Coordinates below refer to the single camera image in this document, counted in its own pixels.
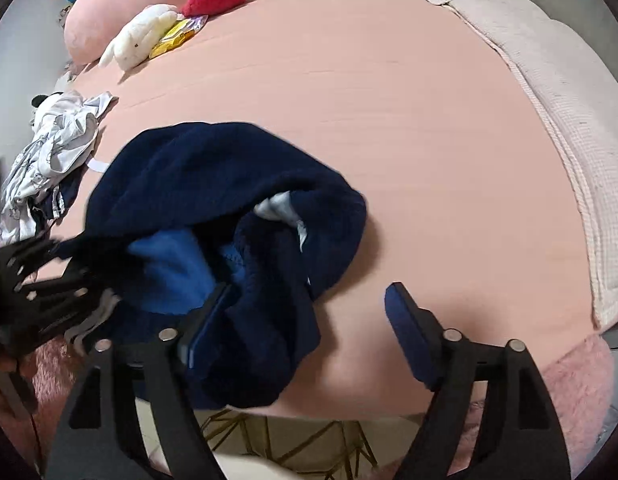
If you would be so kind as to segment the navy blue striped shorts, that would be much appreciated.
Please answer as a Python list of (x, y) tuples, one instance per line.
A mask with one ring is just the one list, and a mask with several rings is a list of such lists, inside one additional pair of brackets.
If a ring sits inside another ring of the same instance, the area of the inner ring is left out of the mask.
[(313, 305), (345, 274), (367, 203), (337, 171), (246, 122), (141, 132), (59, 255), (124, 302), (105, 333), (163, 328), (200, 410), (272, 404), (321, 339)]

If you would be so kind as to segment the white printed garment pile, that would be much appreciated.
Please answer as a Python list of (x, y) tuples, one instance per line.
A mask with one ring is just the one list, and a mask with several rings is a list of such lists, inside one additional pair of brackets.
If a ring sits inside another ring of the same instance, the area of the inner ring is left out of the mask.
[(70, 171), (82, 166), (99, 136), (100, 119), (116, 101), (105, 91), (84, 98), (77, 91), (54, 93), (35, 112), (32, 140), (4, 178), (0, 196), (0, 245), (36, 234), (28, 200), (39, 200)]

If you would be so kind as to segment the white plush rabbit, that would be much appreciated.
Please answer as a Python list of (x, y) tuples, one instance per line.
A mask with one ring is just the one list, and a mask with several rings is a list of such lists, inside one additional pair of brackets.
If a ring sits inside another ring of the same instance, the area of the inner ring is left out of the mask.
[(181, 18), (176, 6), (152, 4), (138, 13), (110, 41), (100, 57), (99, 66), (115, 62), (128, 72), (149, 57), (152, 49), (166, 32)]

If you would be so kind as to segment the yellow snack packet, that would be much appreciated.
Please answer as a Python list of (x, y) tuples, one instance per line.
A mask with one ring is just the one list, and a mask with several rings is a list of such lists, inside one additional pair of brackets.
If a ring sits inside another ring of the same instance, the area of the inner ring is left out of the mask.
[(206, 25), (207, 15), (195, 16), (194, 18), (183, 18), (178, 21), (166, 34), (158, 40), (152, 47), (149, 59), (157, 58), (167, 52), (175, 50), (197, 35)]

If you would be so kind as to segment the light pink knit blanket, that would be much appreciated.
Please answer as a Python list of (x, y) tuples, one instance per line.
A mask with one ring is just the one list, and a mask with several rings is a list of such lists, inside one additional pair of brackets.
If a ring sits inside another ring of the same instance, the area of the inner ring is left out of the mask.
[(510, 67), (554, 143), (581, 214), (601, 330), (618, 322), (618, 82), (568, 25), (530, 0), (445, 6)]

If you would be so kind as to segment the pink bed sheet mattress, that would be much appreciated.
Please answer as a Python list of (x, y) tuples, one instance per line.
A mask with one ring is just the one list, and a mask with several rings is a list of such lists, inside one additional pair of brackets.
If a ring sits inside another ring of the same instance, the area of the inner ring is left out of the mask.
[(426, 0), (251, 0), (124, 75), (96, 151), (179, 122), (251, 122), (339, 171), (367, 200), (348, 272), (315, 307), (322, 338), (270, 413), (375, 418), (425, 410), (386, 318), (392, 282), (470, 339), (525, 342), (539, 366), (594, 333), (574, 191), (510, 69)]

